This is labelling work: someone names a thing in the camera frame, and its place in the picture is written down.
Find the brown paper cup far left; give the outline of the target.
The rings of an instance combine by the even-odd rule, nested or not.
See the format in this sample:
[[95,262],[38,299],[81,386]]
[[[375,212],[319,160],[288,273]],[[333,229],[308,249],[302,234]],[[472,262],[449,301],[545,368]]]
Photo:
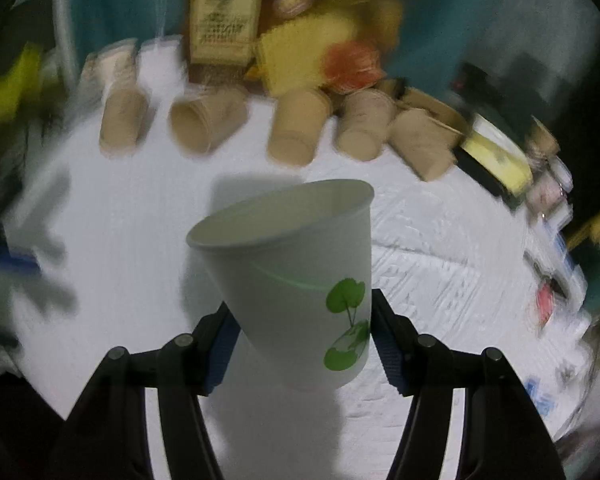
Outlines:
[[102,113],[99,148],[107,155],[133,153],[144,132],[149,101],[137,86],[117,86],[110,90]]

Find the upright brown paper cup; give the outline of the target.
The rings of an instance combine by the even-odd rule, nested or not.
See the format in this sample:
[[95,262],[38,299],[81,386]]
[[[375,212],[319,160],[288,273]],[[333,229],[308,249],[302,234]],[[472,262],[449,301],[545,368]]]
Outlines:
[[553,136],[553,133],[551,133],[547,126],[534,116],[532,116],[529,140],[533,147],[545,157],[553,157],[560,150],[559,144]]

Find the clear jar white lid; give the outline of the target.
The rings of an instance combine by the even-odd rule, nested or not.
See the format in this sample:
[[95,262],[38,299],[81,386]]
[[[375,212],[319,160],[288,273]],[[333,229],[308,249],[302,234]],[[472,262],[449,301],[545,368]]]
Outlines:
[[572,175],[557,156],[549,159],[526,195],[526,204],[532,218],[546,216],[566,199],[572,190]]

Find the white paper cup green print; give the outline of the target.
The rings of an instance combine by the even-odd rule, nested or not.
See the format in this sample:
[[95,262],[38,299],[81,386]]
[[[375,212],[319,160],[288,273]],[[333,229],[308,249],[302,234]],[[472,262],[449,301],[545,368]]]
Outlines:
[[306,182],[227,206],[189,231],[262,360],[298,390],[336,390],[370,346],[373,187]]

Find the blue white card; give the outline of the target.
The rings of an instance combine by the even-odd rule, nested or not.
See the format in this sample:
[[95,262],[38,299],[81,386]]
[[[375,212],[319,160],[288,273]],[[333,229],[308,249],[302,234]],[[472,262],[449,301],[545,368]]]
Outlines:
[[556,408],[555,397],[541,389],[539,378],[528,377],[524,381],[524,390],[542,417],[547,417]]

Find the brown cracker box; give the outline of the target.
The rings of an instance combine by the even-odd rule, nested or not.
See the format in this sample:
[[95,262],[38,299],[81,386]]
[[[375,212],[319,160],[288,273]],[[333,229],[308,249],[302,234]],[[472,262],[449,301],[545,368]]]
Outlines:
[[403,18],[402,0],[189,0],[189,79],[345,96],[384,78]]

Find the yellow tissue box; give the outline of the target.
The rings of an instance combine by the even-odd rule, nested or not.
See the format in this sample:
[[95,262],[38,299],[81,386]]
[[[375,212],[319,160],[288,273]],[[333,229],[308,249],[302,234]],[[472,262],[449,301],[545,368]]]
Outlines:
[[521,148],[480,114],[475,114],[454,155],[458,168],[494,197],[518,200],[532,183],[532,171]]

